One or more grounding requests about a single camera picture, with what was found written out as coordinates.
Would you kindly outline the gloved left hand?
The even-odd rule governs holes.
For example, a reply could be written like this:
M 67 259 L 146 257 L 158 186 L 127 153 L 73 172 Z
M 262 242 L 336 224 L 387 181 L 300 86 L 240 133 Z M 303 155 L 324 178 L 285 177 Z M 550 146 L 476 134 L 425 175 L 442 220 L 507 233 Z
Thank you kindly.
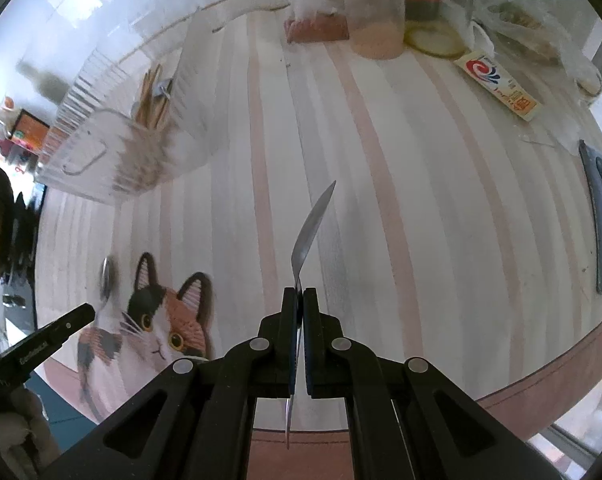
M 10 393 L 10 410 L 0 414 L 0 456 L 18 479 L 38 479 L 61 455 L 43 403 L 21 386 Z

